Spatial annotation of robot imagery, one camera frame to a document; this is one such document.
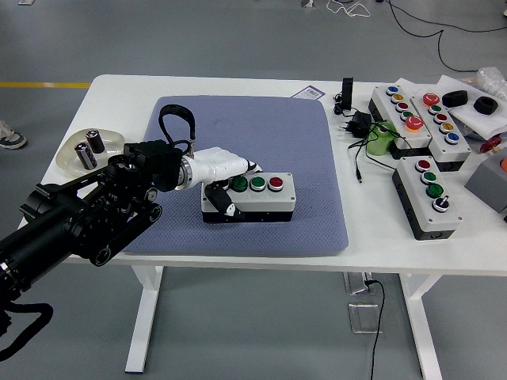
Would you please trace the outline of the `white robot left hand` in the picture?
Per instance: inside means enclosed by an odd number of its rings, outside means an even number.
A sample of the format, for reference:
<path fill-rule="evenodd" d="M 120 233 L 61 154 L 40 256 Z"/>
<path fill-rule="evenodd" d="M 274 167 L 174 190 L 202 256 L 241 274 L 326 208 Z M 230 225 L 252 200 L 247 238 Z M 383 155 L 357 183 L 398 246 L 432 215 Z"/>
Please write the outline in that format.
<path fill-rule="evenodd" d="M 182 158 L 178 188 L 202 184 L 206 197 L 220 214 L 242 221 L 244 213 L 235 206 L 222 183 L 249 171 L 261 168 L 254 161 L 215 146 L 197 151 L 192 158 Z"/>

